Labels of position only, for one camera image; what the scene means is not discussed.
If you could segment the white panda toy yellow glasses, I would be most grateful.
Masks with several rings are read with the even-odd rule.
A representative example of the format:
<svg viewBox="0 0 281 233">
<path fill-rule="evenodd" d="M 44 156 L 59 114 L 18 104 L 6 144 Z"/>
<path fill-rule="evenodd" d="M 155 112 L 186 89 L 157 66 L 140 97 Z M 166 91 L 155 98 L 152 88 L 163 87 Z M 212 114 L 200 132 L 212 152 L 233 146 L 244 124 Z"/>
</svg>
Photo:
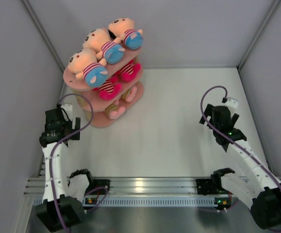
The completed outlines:
<svg viewBox="0 0 281 233">
<path fill-rule="evenodd" d="M 93 91 L 97 91 L 102 100 L 112 100 L 120 93 L 121 89 L 122 85 L 118 83 L 118 77 L 112 76 L 100 87 L 94 88 Z"/>
</svg>

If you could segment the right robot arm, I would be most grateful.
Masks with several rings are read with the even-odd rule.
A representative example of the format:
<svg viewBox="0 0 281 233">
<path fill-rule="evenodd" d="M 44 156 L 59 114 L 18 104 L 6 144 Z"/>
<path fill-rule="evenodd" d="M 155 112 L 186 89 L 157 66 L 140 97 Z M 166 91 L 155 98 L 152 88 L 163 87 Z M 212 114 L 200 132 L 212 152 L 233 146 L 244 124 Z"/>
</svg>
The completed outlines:
<svg viewBox="0 0 281 233">
<path fill-rule="evenodd" d="M 238 177 L 231 168 L 223 168 L 212 175 L 212 188 L 234 194 L 250 210 L 261 229 L 281 225 L 281 181 L 261 162 L 252 150 L 244 133 L 234 127 L 238 114 L 227 105 L 208 104 L 201 110 L 200 124 L 206 124 L 226 154 L 237 163 L 248 181 Z"/>
</svg>

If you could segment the black-haired boy doll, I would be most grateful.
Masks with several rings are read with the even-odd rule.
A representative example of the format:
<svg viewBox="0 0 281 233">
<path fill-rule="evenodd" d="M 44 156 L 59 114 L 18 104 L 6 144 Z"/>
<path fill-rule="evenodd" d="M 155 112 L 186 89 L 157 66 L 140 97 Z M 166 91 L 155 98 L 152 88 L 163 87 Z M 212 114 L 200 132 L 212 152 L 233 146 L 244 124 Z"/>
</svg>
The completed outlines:
<svg viewBox="0 0 281 233">
<path fill-rule="evenodd" d="M 111 38 L 120 39 L 130 50 L 137 50 L 143 45 L 143 30 L 135 29 L 135 21 L 130 18 L 115 19 L 108 25 L 108 32 Z"/>
</svg>

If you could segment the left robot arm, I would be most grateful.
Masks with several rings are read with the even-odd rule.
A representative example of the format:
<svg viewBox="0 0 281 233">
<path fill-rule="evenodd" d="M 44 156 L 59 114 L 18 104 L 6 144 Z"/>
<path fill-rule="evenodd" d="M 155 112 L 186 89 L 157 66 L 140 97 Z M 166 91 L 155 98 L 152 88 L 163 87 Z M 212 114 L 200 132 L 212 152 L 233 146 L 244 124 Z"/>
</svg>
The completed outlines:
<svg viewBox="0 0 281 233">
<path fill-rule="evenodd" d="M 82 201 L 94 190 L 95 182 L 87 169 L 77 170 L 70 176 L 66 172 L 68 142 L 80 139 L 81 119 L 72 124 L 68 112 L 58 106 L 45 113 L 45 131 L 39 142 L 45 160 L 45 189 L 42 203 L 36 206 L 36 215 L 52 233 L 68 231 L 84 220 Z"/>
</svg>

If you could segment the pink frog toy striped shirt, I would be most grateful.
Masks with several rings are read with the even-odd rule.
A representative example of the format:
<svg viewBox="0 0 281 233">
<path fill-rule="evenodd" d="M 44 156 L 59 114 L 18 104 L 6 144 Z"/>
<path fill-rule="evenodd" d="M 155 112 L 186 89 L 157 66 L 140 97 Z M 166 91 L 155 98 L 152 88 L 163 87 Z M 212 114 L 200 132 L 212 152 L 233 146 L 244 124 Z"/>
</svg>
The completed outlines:
<svg viewBox="0 0 281 233">
<path fill-rule="evenodd" d="M 109 119 L 115 120 L 119 118 L 125 112 L 125 107 L 119 105 L 119 101 L 116 100 L 105 108 L 105 113 Z"/>
</svg>

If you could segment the peach pig toy blue shorts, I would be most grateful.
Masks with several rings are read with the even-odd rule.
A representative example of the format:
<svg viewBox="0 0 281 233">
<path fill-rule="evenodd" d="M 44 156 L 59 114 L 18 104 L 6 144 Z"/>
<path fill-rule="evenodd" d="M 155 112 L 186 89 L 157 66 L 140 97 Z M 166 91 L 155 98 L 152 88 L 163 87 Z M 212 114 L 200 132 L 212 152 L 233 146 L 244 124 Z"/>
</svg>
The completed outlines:
<svg viewBox="0 0 281 233">
<path fill-rule="evenodd" d="M 118 63 L 125 51 L 120 38 L 112 39 L 104 28 L 91 31 L 84 39 L 83 48 L 93 50 L 98 60 L 105 58 L 108 64 Z"/>
</svg>

